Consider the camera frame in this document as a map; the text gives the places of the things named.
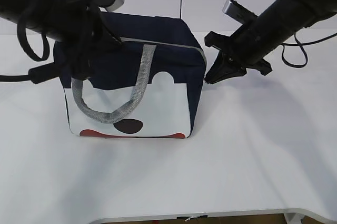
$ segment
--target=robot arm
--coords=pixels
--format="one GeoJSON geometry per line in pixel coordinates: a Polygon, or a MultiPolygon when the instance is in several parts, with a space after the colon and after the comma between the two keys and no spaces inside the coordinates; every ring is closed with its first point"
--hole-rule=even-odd
{"type": "Polygon", "coordinates": [[[69,65],[72,77],[86,79],[91,76],[87,50],[108,44],[113,50],[122,45],[120,38],[107,28],[100,7],[113,11],[124,0],[0,0],[0,17],[17,24],[17,37],[24,52],[33,60],[48,59],[50,50],[46,37],[62,41],[72,49],[63,65],[46,64],[30,69],[28,75],[0,76],[2,82],[32,81],[41,83],[60,75],[69,65]],[[43,56],[37,56],[30,47],[26,29],[41,33],[43,56]]]}
{"type": "Polygon", "coordinates": [[[272,68],[263,58],[300,29],[336,15],[337,0],[276,0],[260,16],[235,1],[224,10],[243,25],[230,37],[211,32],[205,38],[206,46],[220,50],[206,75],[211,84],[244,76],[246,69],[269,74],[272,68]]]}

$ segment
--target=zipper trim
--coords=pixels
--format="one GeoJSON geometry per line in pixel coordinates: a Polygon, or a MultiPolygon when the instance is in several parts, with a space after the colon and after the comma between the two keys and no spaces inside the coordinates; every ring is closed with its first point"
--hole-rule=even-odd
{"type": "Polygon", "coordinates": [[[178,45],[178,44],[171,44],[171,43],[164,43],[164,42],[157,42],[157,41],[138,40],[136,38],[125,38],[125,37],[121,37],[121,40],[123,42],[133,41],[133,42],[152,43],[152,44],[160,44],[160,45],[168,45],[168,46],[176,46],[176,47],[184,47],[184,48],[193,48],[193,49],[198,50],[199,53],[201,53],[202,58],[204,59],[205,65],[207,67],[207,59],[206,59],[206,55],[204,51],[201,48],[198,48],[195,46],[185,46],[185,45],[178,45]]]}

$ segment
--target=white tabletop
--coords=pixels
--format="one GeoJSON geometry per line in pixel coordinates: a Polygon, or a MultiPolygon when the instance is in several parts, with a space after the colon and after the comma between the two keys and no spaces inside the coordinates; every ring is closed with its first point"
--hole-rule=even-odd
{"type": "MultiPolygon", "coordinates": [[[[303,41],[333,30],[307,30],[303,41]]],[[[197,33],[201,43],[206,33],[197,33]]],[[[31,36],[41,51],[40,37],[31,36]]],[[[0,36],[1,73],[27,73],[0,36]]],[[[72,135],[59,80],[0,84],[0,223],[88,224],[298,212],[337,221],[337,40],[309,65],[205,85],[189,139],[72,135]]],[[[217,51],[205,49],[209,67],[217,51]]],[[[297,48],[289,60],[302,62],[297,48]]]]}

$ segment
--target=gray handle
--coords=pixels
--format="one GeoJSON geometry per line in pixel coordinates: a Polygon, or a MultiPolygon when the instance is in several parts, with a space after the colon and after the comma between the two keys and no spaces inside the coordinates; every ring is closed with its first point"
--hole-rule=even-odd
{"type": "Polygon", "coordinates": [[[117,123],[130,115],[143,99],[148,84],[148,78],[150,77],[151,64],[155,50],[155,45],[144,45],[136,85],[132,90],[131,98],[128,102],[112,113],[92,110],[86,105],[82,98],[83,81],[72,79],[73,97],[77,107],[89,118],[104,124],[117,123]]]}

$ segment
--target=silver bracket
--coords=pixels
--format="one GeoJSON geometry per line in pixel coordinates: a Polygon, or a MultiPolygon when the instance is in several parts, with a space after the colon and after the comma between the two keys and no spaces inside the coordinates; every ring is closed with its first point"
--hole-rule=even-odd
{"type": "Polygon", "coordinates": [[[257,16],[234,0],[227,0],[222,12],[241,24],[257,18],[257,16]]]}
{"type": "Polygon", "coordinates": [[[305,215],[299,213],[285,213],[284,217],[287,224],[302,224],[305,215]]]}

